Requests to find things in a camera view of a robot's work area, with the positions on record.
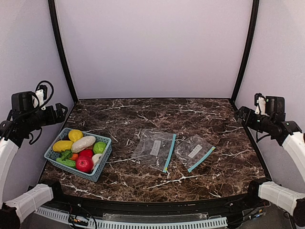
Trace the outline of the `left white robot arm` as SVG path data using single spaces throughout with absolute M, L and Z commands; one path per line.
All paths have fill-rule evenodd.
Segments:
M 37 140 L 34 130 L 62 123 L 68 108 L 61 103 L 47 106 L 44 96 L 34 92 L 16 93 L 11 96 L 12 109 L 8 118 L 0 124 L 0 189 L 4 189 L 11 163 L 20 149 L 23 140 L 29 144 Z M 21 196 L 0 201 L 0 227 L 2 229 L 19 229 L 22 222 L 40 206 L 51 201 L 55 196 L 62 196 L 59 182 L 48 181 L 37 184 Z

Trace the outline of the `large clear zip bag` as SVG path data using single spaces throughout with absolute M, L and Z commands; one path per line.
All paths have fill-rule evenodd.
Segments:
M 141 164 L 167 173 L 177 135 L 154 129 L 143 129 L 132 158 Z

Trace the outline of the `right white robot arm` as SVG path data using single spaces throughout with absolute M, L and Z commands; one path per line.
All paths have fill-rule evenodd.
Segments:
M 265 137 L 276 140 L 292 158 L 298 171 L 305 175 L 305 135 L 294 121 L 285 119 L 285 99 L 278 96 L 254 96 L 256 109 L 242 106 L 234 116 L 237 122 L 262 133 L 256 142 Z M 305 225 L 305 193 L 292 191 L 273 181 L 264 179 L 250 183 L 248 193 L 259 200 L 266 200 L 285 210 L 299 227 Z

